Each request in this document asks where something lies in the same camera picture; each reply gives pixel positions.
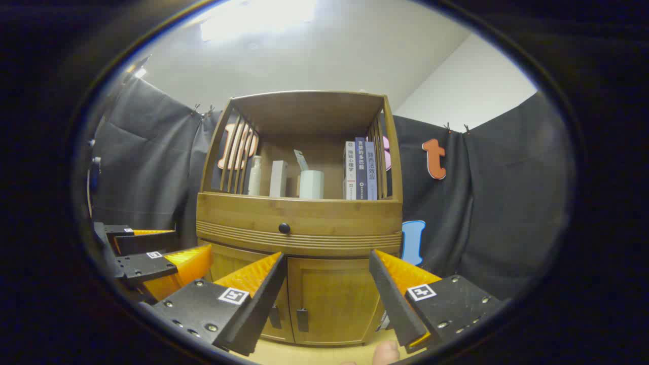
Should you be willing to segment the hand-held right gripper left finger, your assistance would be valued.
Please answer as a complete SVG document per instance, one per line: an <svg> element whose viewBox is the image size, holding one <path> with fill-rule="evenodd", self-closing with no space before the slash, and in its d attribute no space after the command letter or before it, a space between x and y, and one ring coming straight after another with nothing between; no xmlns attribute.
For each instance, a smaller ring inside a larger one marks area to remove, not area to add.
<svg viewBox="0 0 649 365"><path fill-rule="evenodd" d="M285 281L286 262L285 254L276 252L214 282L191 280L139 308L176 338L248 356Z"/></svg>

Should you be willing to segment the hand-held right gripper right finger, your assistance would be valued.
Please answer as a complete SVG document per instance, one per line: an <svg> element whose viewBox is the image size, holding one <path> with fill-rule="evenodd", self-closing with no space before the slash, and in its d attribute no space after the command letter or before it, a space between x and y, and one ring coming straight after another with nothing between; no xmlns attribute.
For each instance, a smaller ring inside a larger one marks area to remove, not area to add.
<svg viewBox="0 0 649 365"><path fill-rule="evenodd" d="M438 277L378 250L370 254L369 270L407 353L463 337L509 304L461 275Z"/></svg>

